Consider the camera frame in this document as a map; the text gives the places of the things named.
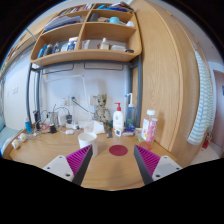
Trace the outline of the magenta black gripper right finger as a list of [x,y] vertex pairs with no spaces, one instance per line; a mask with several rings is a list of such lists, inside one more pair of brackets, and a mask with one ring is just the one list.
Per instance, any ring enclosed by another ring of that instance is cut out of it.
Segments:
[[134,146],[134,156],[144,184],[152,183],[152,175],[160,161],[160,157],[138,145]]

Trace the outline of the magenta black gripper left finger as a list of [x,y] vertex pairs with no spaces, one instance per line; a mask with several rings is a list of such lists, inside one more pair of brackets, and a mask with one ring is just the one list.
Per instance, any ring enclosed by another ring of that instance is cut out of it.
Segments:
[[92,146],[88,145],[81,148],[66,157],[66,160],[74,174],[72,180],[76,185],[81,185],[84,179],[89,162],[92,158],[93,150]]

